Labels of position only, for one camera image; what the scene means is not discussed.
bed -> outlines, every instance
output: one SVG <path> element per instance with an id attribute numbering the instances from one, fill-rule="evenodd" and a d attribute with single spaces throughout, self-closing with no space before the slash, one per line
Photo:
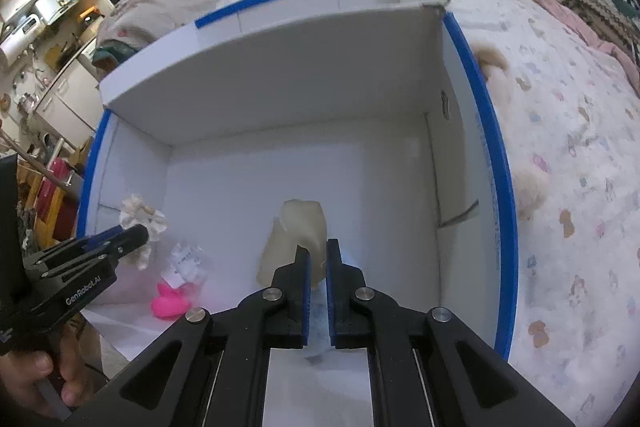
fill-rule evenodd
<path id="1" fill-rule="evenodd" d="M 98 34 L 112 70 L 239 0 L 126 0 Z M 603 425 L 640 369 L 638 68 L 555 0 L 450 0 L 470 42 L 494 46 L 509 84 L 490 93 L 512 174 L 548 178 L 518 222 L 509 361 L 579 426 Z"/>

cable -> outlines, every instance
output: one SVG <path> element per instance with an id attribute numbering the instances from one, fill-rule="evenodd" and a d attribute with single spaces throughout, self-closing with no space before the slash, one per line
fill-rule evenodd
<path id="1" fill-rule="evenodd" d="M 95 367 L 95 365 L 91 365 L 90 363 L 84 363 L 84 365 L 86 367 L 88 367 L 89 369 L 91 369 L 92 371 L 95 371 L 96 373 L 98 373 L 98 375 L 100 375 L 101 377 L 103 377 L 107 382 L 111 381 L 111 378 L 107 377 L 107 375 L 105 375 L 102 371 L 100 371 L 100 369 L 98 369 L 97 367 Z"/>

human hand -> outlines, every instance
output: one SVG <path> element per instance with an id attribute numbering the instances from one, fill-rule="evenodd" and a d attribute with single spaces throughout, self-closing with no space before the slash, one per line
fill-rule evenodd
<path id="1" fill-rule="evenodd" d="M 80 346 L 69 325 L 60 340 L 60 375 L 65 380 L 62 400 L 68 407 L 78 407 L 94 394 L 94 383 L 80 356 Z M 53 371 L 51 357 L 43 351 L 12 351 L 0 357 L 0 381 L 9 395 L 25 409 L 43 416 L 53 416 L 36 382 Z"/>

metal screw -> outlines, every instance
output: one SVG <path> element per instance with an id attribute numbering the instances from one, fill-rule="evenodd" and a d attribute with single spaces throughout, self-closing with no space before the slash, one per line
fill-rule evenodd
<path id="1" fill-rule="evenodd" d="M 370 301 L 375 296 L 376 293 L 371 288 L 368 288 L 366 286 L 363 286 L 362 288 L 358 288 L 356 290 L 356 297 L 361 301 Z"/>
<path id="2" fill-rule="evenodd" d="M 451 312 L 443 307 L 434 308 L 431 310 L 431 315 L 438 322 L 449 322 L 451 320 Z"/>
<path id="3" fill-rule="evenodd" d="M 282 297 L 282 290 L 280 288 L 267 288 L 262 292 L 262 298 L 266 301 L 277 301 Z"/>
<path id="4" fill-rule="evenodd" d="M 191 323 L 197 324 L 202 322 L 204 317 L 207 316 L 207 312 L 202 308 L 191 308 L 188 312 L 184 314 L 184 317 Z"/>

pink rubber toy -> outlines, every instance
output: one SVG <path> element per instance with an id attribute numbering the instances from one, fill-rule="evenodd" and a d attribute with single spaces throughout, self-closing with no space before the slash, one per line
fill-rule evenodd
<path id="1" fill-rule="evenodd" d="M 160 296 L 151 301 L 154 317 L 172 320 L 184 315 L 191 308 L 191 301 L 181 288 L 174 290 L 166 282 L 159 282 L 157 288 Z"/>

